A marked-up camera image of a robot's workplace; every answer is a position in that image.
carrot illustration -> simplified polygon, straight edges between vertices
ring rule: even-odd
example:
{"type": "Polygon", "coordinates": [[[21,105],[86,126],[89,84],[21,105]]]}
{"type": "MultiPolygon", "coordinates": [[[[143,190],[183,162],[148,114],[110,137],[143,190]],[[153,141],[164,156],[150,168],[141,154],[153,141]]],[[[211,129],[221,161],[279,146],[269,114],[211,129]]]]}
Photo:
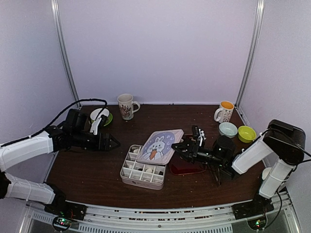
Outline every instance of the carrot illustration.
{"type": "Polygon", "coordinates": [[[152,152],[151,152],[151,154],[149,156],[149,159],[153,160],[155,156],[156,156],[156,150],[152,150],[152,152]]]}

wooden table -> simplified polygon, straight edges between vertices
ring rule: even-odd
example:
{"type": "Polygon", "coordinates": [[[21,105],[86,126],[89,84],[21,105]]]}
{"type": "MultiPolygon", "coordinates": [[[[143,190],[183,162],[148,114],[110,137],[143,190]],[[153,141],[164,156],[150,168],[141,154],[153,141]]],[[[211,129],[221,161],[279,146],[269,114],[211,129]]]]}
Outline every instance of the wooden table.
{"type": "MultiPolygon", "coordinates": [[[[90,113],[98,106],[84,106],[90,113]]],[[[118,106],[109,106],[113,122],[102,131],[111,133],[121,147],[111,152],[93,152],[74,148],[75,152],[60,152],[48,182],[63,190],[70,201],[123,208],[181,208],[200,207],[250,200],[259,187],[264,169],[256,164],[237,180],[223,179],[218,187],[211,172],[175,176],[169,168],[162,190],[151,190],[124,184],[120,169],[132,144],[143,145],[154,131],[183,129],[191,133],[198,125],[206,133],[206,147],[211,148],[219,136],[218,123],[213,120],[216,105],[142,105],[134,119],[124,121],[118,106]]],[[[237,112],[231,122],[237,127],[242,121],[237,112]]],[[[237,150],[246,148],[237,137],[237,150]]]]}

bunny sticker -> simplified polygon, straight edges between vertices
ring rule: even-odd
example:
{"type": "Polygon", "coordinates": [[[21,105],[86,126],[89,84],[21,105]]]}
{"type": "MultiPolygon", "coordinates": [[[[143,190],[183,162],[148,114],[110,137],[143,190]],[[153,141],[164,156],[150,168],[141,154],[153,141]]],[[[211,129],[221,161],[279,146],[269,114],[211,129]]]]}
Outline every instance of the bunny sticker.
{"type": "Polygon", "coordinates": [[[152,137],[143,148],[145,160],[157,160],[165,156],[174,143],[175,136],[171,132],[159,133],[152,137]]]}
{"type": "Polygon", "coordinates": [[[149,146],[147,149],[147,153],[144,154],[145,159],[158,159],[163,157],[163,150],[165,148],[165,143],[163,142],[164,136],[157,137],[155,139],[155,142],[149,146]]]}

cartoon rabbit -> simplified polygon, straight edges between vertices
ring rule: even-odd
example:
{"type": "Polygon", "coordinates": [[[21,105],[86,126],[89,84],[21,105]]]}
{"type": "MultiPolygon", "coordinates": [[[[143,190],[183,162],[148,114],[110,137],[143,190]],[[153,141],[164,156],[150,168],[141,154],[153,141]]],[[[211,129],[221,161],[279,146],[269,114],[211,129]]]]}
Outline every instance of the cartoon rabbit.
{"type": "Polygon", "coordinates": [[[156,160],[163,157],[163,150],[165,148],[165,143],[163,142],[164,136],[157,137],[155,142],[149,146],[147,152],[144,154],[145,159],[156,160]]]}

mug handle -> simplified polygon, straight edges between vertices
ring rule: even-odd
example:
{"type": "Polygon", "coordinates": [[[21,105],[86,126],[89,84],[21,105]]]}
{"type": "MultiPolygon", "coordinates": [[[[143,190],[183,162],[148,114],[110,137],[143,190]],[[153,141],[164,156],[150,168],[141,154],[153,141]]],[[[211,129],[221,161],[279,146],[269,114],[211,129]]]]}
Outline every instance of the mug handle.
{"type": "Polygon", "coordinates": [[[223,110],[223,108],[219,108],[215,111],[215,114],[214,114],[214,120],[215,121],[220,121],[220,116],[218,116],[218,114],[223,110]]]}
{"type": "Polygon", "coordinates": [[[132,104],[136,104],[138,109],[133,110],[133,113],[137,112],[140,109],[140,104],[137,101],[132,101],[132,104]]]}

